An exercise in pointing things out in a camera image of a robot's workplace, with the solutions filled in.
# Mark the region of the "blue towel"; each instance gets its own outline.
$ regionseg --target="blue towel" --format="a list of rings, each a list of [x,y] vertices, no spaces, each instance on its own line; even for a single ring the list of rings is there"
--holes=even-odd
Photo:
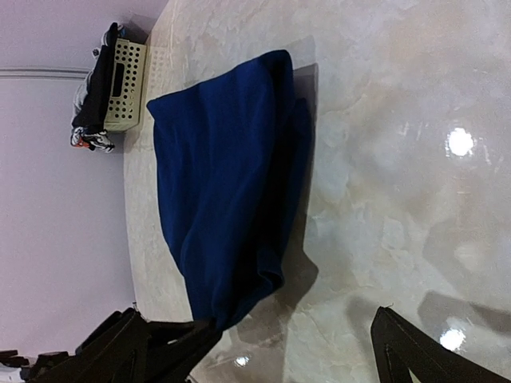
[[[148,103],[161,227],[194,319],[238,323],[283,285],[311,146],[284,50]]]

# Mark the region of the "black fabric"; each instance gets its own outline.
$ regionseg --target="black fabric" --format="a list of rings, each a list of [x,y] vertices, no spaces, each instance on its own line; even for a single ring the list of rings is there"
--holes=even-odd
[[[18,367],[28,365],[29,360],[25,357],[19,356],[16,349],[9,349],[6,351],[0,351],[0,363],[7,367],[13,367],[16,369]]]
[[[117,44],[117,23],[115,22],[110,26],[107,34],[107,44],[101,47],[101,53],[90,78],[89,93],[81,111],[73,118],[71,124],[75,128],[85,128],[87,134],[96,134],[104,130]]]

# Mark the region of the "white wall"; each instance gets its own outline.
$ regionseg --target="white wall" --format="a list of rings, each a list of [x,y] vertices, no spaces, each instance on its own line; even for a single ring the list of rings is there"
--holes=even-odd
[[[0,349],[74,349],[134,300],[122,148],[69,146],[76,87],[0,80]]]
[[[111,22],[144,37],[168,0],[4,0],[0,68],[93,66],[91,50]]]

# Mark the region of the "marble floor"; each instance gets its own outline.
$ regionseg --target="marble floor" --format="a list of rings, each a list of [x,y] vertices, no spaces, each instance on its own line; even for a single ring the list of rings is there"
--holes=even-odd
[[[376,382],[379,306],[511,378],[509,20],[507,0],[170,0],[146,101],[284,48],[316,116],[287,285],[224,335],[198,382]],[[125,138],[137,302],[188,320],[155,165],[145,112]]]

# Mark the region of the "plastic basket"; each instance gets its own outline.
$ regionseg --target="plastic basket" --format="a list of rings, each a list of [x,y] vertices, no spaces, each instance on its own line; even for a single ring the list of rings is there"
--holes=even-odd
[[[105,118],[105,129],[109,132],[123,132],[139,123],[146,52],[145,45],[117,39],[109,110]]]

